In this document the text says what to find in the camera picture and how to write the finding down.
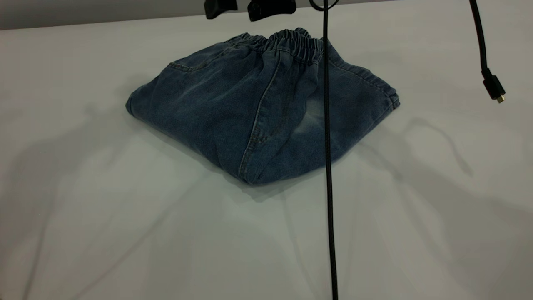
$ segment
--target jeans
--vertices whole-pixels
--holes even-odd
[[[328,47],[335,160],[400,103]],[[245,183],[296,177],[325,165],[323,49],[302,28],[245,33],[170,63],[126,108]]]

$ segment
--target white tabletop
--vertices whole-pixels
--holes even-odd
[[[401,106],[333,167],[341,299],[533,294],[533,3],[342,5],[329,35]],[[313,9],[0,31],[0,298],[329,299],[324,171],[238,183],[126,112],[168,62]]]

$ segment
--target cable connector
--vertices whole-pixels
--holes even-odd
[[[484,78],[483,84],[485,85],[487,92],[489,92],[490,97],[493,100],[498,100],[498,103],[502,103],[505,100],[505,90],[499,82],[498,77],[493,75],[488,68],[482,70],[481,74]]]

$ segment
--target black cable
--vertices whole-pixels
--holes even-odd
[[[333,184],[332,184],[332,160],[331,160],[331,140],[329,128],[329,55],[328,55],[328,10],[335,6],[339,0],[328,6],[328,0],[324,0],[324,7],[319,7],[313,0],[309,0],[311,6],[324,12],[324,136],[325,136],[325,160],[326,160],[326,187],[327,187],[327,208],[328,208],[328,240],[329,240],[329,263],[332,277],[332,297],[338,300],[337,287],[337,264],[335,258],[335,232],[333,229]],[[503,95],[505,91],[498,78],[490,73],[487,67],[487,50],[485,47],[485,37],[483,27],[481,26],[481,17],[479,15],[478,4],[476,0],[469,0],[474,16],[475,29],[478,34],[479,52],[481,59],[481,73],[485,80],[483,81],[487,91],[493,99],[498,102],[505,100]]]
[[[481,17],[479,16],[478,3],[476,0],[470,0],[470,7],[472,8],[472,15],[474,16],[475,31],[478,33],[479,56],[481,59],[481,74],[483,75],[483,84],[489,92],[492,99],[498,100],[502,103],[505,100],[505,90],[498,80],[498,77],[490,72],[487,66],[487,49],[485,47],[485,35],[483,34],[483,27],[481,26]]]
[[[317,6],[313,0],[309,0],[311,6],[319,11],[324,11],[324,137],[325,137],[325,159],[326,159],[326,187],[327,187],[327,207],[328,207],[328,240],[329,240],[329,264],[332,277],[332,297],[338,300],[337,288],[337,263],[335,258],[335,235],[333,230],[333,184],[332,184],[332,158],[331,139],[329,128],[329,55],[328,55],[328,10],[337,4],[338,0],[328,7],[328,0],[324,0],[324,8]]]
[[[476,0],[470,0],[470,7],[474,15],[475,31],[478,33],[479,56],[481,58],[481,70],[488,69],[487,67],[487,49],[485,48],[485,35],[483,34],[483,27],[481,26],[481,17],[479,16],[478,3]]]
[[[314,9],[316,9],[317,11],[324,11],[324,8],[318,6],[315,2],[313,2],[313,0],[309,0],[309,3],[311,4],[311,6],[313,6]],[[328,7],[328,9],[332,8],[333,6],[335,6],[335,4],[338,3],[338,0],[335,0],[335,2],[330,6]]]

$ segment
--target black clip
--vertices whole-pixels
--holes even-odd
[[[225,11],[236,11],[237,0],[205,0],[204,2],[205,16],[211,20],[219,16]]]
[[[281,13],[294,13],[296,2],[294,0],[251,0],[248,4],[250,21],[257,21]]]

